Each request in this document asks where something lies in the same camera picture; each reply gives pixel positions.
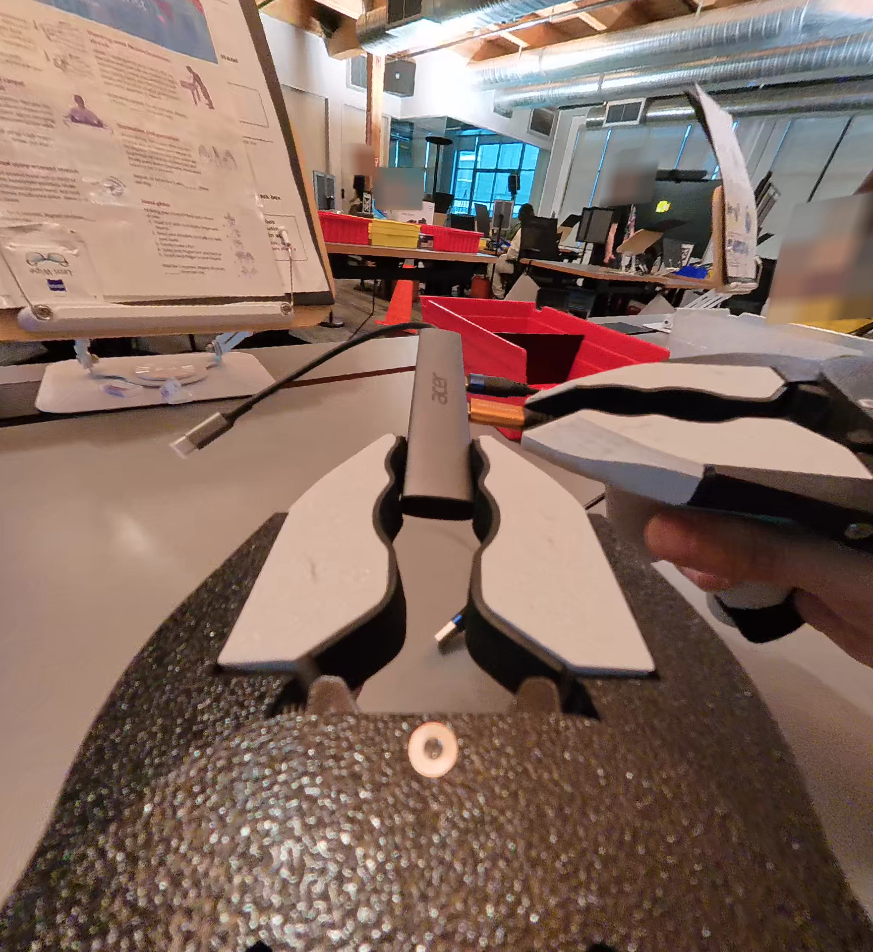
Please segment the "person's right hand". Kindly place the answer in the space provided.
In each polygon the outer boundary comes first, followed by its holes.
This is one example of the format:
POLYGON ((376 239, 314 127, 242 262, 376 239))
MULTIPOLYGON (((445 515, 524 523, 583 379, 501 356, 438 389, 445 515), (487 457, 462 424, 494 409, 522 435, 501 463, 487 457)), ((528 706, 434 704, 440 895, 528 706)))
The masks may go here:
POLYGON ((873 555, 752 520, 667 509, 644 543, 708 593, 742 584, 791 590, 803 620, 873 669, 873 555))

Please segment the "red plastic bin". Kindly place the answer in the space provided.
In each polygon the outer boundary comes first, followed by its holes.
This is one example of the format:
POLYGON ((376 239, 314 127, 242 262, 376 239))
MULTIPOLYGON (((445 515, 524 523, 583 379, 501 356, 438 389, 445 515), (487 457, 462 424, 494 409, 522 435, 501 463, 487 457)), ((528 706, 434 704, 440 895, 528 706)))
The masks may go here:
POLYGON ((525 351, 502 338, 508 333, 584 336, 569 380, 669 358, 666 348, 642 336, 626 335, 555 308, 537 308, 528 302, 425 296, 421 299, 421 309, 427 323, 461 336, 466 373, 525 383, 525 351))

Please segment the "black bin divider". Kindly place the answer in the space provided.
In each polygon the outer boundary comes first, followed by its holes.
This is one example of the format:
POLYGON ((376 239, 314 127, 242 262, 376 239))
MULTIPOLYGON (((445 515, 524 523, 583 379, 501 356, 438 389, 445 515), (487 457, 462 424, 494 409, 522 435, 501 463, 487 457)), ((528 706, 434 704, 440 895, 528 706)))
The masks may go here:
POLYGON ((508 333, 502 338, 525 351, 524 382, 530 387, 558 385, 572 377, 585 338, 577 334, 508 333))

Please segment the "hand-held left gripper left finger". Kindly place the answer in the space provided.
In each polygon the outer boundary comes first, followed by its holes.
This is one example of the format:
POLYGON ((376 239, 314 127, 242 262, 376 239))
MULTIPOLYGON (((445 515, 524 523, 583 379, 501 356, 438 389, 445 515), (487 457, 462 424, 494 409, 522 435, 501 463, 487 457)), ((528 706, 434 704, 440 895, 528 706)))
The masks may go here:
POLYGON ((407 442, 387 434, 291 506, 217 658, 224 671, 360 688, 398 655, 406 600, 394 541, 407 442))

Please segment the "red tray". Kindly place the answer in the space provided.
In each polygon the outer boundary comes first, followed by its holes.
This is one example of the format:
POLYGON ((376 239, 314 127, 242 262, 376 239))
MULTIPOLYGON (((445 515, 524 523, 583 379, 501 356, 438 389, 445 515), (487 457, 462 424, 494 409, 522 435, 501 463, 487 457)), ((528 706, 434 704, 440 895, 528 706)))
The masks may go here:
POLYGON ((371 244, 370 218, 324 209, 318 218, 325 244, 371 244))
POLYGON ((420 225, 420 235, 433 251, 453 254, 478 254, 482 241, 480 232, 428 223, 420 225))

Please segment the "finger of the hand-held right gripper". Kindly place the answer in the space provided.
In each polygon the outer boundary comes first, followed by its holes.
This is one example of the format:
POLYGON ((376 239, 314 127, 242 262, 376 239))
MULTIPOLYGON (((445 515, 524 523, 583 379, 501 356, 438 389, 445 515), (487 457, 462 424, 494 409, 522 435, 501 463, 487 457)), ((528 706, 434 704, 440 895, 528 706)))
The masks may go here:
POLYGON ((766 365, 639 363, 539 391, 526 399, 523 423, 540 425, 579 411, 686 422, 789 420, 788 388, 766 365))
POLYGON ((672 506, 687 505, 705 475, 724 469, 792 477, 799 493, 808 479, 873 482, 847 447, 776 418, 692 422, 577 411, 524 431, 521 446, 564 470, 672 506))

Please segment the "wooden office desk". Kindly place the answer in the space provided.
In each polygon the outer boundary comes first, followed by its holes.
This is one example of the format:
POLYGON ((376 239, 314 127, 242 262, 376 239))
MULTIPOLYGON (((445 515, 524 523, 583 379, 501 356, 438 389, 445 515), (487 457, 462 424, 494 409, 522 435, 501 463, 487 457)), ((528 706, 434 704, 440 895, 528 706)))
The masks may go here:
POLYGON ((715 290, 714 282, 710 280, 693 279, 674 273, 639 273, 636 271, 570 263, 561 260, 543 260, 521 258, 519 263, 526 268, 536 271, 547 271, 573 279, 615 282, 624 284, 643 284, 665 290, 707 292, 715 290))
POLYGON ((410 249, 383 245, 327 243, 335 279, 381 283, 385 297, 394 285, 409 280, 423 296, 465 293, 478 275, 486 276, 496 258, 486 253, 410 249))

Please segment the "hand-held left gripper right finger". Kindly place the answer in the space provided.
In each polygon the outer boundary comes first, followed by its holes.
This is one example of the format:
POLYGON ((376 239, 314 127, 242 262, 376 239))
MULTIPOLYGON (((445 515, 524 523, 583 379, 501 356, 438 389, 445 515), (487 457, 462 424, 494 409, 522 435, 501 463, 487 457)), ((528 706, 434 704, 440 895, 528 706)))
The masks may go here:
POLYGON ((588 513, 548 473, 489 436, 470 445, 473 556, 467 650, 517 690, 545 677, 650 678, 656 664, 588 513))

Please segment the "silver ventilation duct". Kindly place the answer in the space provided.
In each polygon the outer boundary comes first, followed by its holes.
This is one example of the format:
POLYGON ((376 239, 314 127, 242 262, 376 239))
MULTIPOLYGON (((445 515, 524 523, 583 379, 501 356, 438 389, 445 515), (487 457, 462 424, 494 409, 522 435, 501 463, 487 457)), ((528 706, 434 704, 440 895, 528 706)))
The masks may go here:
POLYGON ((758 2, 467 67, 500 113, 873 75, 873 8, 758 2))

